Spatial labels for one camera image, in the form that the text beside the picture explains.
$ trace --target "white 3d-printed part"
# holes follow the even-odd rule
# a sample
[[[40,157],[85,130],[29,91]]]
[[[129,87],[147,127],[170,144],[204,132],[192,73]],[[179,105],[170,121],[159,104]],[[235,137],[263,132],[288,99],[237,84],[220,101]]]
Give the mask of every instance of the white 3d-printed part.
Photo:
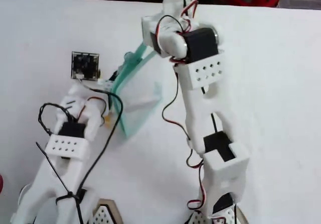
[[[48,155],[62,156],[84,160],[89,157],[89,142],[84,138],[51,135],[46,153]]]
[[[94,218],[93,224],[115,224],[110,216],[110,213],[105,206],[100,206],[97,210]]]
[[[234,210],[233,209],[227,209],[226,211],[220,213],[218,215],[218,217],[225,217],[226,218],[226,224],[234,224],[235,221],[234,221]],[[236,219],[236,222],[237,224],[241,224],[241,222],[239,221],[239,219],[237,218]],[[214,224],[223,224],[224,221],[223,220],[215,220],[214,221]]]
[[[220,212],[217,217],[225,217],[226,224],[234,224],[234,211],[233,209],[227,209],[226,211]],[[242,224],[239,219],[236,220],[237,224]],[[201,212],[194,212],[188,224],[223,224],[224,220],[212,220],[207,219]]]
[[[189,64],[180,64],[176,72],[180,76],[180,83],[188,90],[200,88],[216,82],[222,78],[224,52]]]

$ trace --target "white surface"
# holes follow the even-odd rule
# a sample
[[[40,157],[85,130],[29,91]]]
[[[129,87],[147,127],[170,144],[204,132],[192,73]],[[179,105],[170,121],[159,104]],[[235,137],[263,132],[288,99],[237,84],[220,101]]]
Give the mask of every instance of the white surface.
[[[160,10],[160,4],[0,0],[1,223],[43,158],[34,144],[47,140],[38,110],[59,102],[71,86],[71,52],[101,54],[103,76],[109,76],[141,42],[140,17]],[[199,6],[197,16],[224,30],[222,99],[234,140],[252,153],[240,207],[250,223],[314,222],[321,195],[321,12]],[[166,60],[153,60],[167,74],[167,102],[175,92],[173,70]],[[52,126],[55,112],[46,113]],[[167,115],[184,122],[181,95]],[[101,129],[92,157],[106,136]],[[124,223],[182,223],[190,214],[186,202],[198,195],[197,172],[185,166],[188,154],[184,133],[161,119],[160,106],[131,139],[116,131],[92,172],[100,181],[88,184],[115,199]]]

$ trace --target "red wire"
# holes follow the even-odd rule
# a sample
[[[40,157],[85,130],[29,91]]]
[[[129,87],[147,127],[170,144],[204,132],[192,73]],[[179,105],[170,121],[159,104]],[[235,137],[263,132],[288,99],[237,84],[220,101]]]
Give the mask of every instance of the red wire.
[[[191,167],[193,169],[197,169],[203,164],[204,161],[201,160],[197,165],[190,165],[189,164],[189,160],[190,160],[192,154],[193,154],[193,149],[191,149],[191,153],[190,153],[189,157],[186,159],[186,164],[187,164],[188,167]]]
[[[193,0],[192,3],[191,3],[189,6],[187,6],[187,7],[185,7],[185,8],[183,9],[183,11],[182,11],[182,13],[181,13],[181,17],[182,17],[192,6],[195,5],[194,10],[193,10],[193,17],[194,17],[195,11],[196,11],[196,7],[197,7],[197,4],[198,4],[198,3],[199,3],[199,2],[198,2],[197,0]]]
[[[206,201],[206,193],[205,193],[205,190],[204,190],[204,187],[203,187],[203,184],[202,184],[202,180],[201,180],[201,168],[204,164],[202,163],[199,167],[199,182],[200,182],[200,187],[201,187],[201,193],[202,193],[202,200],[198,200],[198,199],[194,199],[194,200],[190,200],[187,202],[187,208],[189,210],[197,210],[197,209],[200,209],[202,208],[202,206],[204,205],[205,201]],[[197,207],[190,207],[189,205],[191,203],[201,203],[199,206]]]

